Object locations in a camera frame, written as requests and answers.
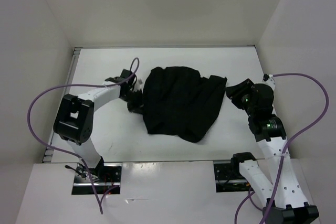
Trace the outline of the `black pleated skirt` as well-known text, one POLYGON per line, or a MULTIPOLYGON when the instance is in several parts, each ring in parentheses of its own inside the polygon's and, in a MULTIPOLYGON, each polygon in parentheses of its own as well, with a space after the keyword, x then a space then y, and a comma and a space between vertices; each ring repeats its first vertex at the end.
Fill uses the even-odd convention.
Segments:
POLYGON ((143 90, 127 93, 128 110, 142 115, 150 135, 198 143, 219 116, 226 83, 226 77, 202 77, 189 67, 155 67, 143 90))

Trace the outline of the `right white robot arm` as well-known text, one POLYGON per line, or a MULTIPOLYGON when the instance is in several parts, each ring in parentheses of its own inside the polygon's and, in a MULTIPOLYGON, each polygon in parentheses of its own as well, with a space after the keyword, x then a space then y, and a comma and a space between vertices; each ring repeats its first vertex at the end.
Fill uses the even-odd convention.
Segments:
POLYGON ((245 178, 263 206, 263 223, 312 223, 319 212, 304 195, 286 149, 284 125, 274 113, 273 78, 253 83, 250 79, 228 87, 232 104, 248 115, 249 129, 267 162, 269 177, 250 152, 233 155, 230 172, 245 178))

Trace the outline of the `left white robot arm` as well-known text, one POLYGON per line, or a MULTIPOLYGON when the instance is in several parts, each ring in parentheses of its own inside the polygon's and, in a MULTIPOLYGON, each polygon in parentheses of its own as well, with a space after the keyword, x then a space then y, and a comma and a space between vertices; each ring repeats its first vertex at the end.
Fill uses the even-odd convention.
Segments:
POLYGON ((107 103, 122 99, 130 101, 140 94, 140 84, 134 72, 124 69, 119 77, 109 77, 98 87, 79 95, 66 94, 61 100, 53 130, 65 140, 79 156, 86 176, 93 182, 103 179, 103 157, 91 140, 94 113, 107 103))

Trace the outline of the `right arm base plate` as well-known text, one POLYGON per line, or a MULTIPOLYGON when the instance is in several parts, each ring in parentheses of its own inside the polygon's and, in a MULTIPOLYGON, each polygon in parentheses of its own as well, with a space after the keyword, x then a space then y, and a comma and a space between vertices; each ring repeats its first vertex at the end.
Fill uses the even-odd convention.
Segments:
POLYGON ((250 183, 238 171, 238 161, 213 161, 217 193, 244 192, 251 188, 250 183))

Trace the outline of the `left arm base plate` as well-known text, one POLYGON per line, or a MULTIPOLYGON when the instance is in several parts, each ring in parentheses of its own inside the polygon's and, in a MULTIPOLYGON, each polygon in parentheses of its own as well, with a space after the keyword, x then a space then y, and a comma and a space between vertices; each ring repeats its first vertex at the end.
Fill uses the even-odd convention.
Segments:
MULTIPOLYGON (((104 194, 110 188, 113 188, 108 194, 119 194, 120 183, 122 175, 121 163, 107 163, 104 166, 102 175, 92 174, 95 189, 98 195, 104 194)), ((83 165, 77 164, 73 186, 72 195, 93 195, 92 185, 89 175, 83 165)))

